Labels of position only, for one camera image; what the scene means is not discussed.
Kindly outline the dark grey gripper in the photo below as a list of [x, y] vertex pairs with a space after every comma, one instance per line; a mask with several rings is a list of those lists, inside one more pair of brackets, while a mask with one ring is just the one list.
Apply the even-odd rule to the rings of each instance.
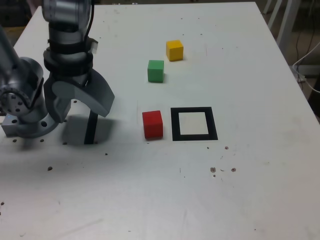
[[50, 72], [44, 83], [44, 98], [52, 119], [63, 123], [70, 111], [72, 99], [83, 102], [94, 113], [106, 117], [115, 95], [103, 76], [93, 69], [75, 76]]

